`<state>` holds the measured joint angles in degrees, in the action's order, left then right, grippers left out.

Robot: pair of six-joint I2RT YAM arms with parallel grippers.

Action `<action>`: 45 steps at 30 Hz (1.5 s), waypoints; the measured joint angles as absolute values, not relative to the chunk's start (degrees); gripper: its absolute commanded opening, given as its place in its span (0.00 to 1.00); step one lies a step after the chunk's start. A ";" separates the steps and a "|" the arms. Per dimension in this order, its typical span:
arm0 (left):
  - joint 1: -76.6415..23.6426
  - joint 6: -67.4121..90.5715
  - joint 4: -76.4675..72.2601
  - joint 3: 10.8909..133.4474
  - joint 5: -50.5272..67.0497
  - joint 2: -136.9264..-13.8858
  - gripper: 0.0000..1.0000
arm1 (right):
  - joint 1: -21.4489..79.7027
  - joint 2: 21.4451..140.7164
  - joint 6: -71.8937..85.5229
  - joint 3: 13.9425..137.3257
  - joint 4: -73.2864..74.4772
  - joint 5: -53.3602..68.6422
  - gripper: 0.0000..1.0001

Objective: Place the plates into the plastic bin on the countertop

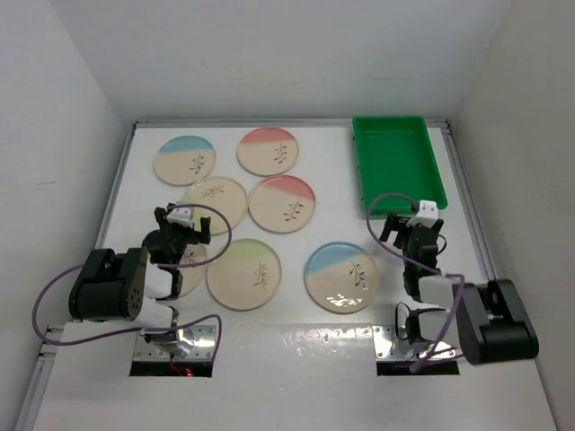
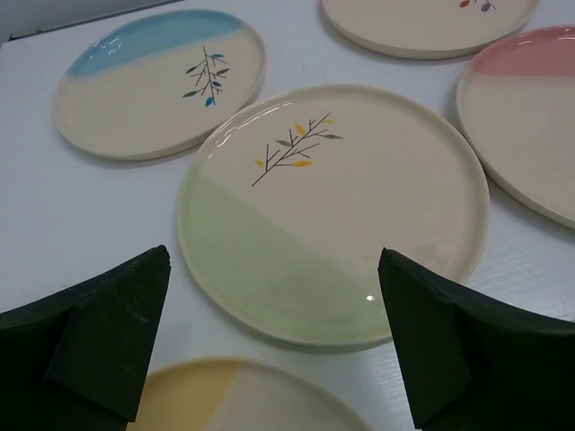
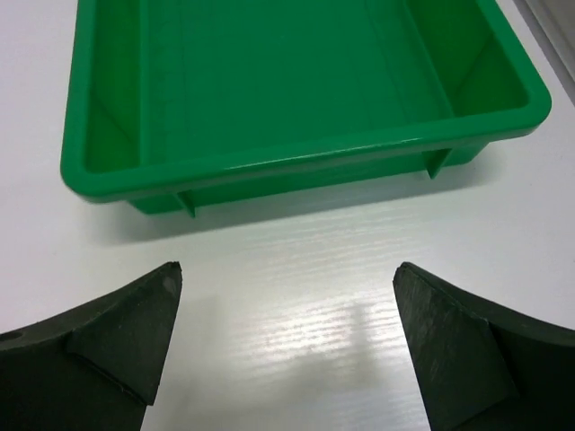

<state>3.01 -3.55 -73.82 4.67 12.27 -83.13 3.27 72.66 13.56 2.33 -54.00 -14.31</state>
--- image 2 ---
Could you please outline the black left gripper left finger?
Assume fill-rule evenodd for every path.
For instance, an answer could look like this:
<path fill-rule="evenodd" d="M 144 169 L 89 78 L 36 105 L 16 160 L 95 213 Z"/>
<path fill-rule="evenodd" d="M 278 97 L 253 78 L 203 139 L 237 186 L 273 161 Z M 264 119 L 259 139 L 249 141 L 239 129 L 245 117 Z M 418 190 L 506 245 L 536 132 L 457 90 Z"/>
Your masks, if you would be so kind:
<path fill-rule="evenodd" d="M 135 421 L 170 274 L 159 245 L 3 312 L 2 422 Z"/>

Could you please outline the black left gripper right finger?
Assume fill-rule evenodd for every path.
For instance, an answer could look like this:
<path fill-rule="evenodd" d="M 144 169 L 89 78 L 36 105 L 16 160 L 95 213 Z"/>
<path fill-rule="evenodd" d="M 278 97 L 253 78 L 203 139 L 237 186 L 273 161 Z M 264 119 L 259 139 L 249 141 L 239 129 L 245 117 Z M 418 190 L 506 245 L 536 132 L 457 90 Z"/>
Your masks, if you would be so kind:
<path fill-rule="evenodd" d="M 571 430 L 574 325 L 383 250 L 378 276 L 414 426 Z"/>

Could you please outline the cream plate green section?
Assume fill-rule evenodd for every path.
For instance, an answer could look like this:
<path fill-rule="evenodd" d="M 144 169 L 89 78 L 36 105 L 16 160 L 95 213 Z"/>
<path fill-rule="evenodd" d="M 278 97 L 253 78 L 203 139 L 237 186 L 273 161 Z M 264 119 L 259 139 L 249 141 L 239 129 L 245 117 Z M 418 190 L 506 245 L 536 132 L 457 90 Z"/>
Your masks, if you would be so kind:
<path fill-rule="evenodd" d="M 194 280 L 236 321 L 298 346 L 364 349 L 391 336 L 381 251 L 463 283 L 489 207 L 450 123 L 394 92 L 332 84 L 219 126 L 182 181 L 177 226 Z"/>

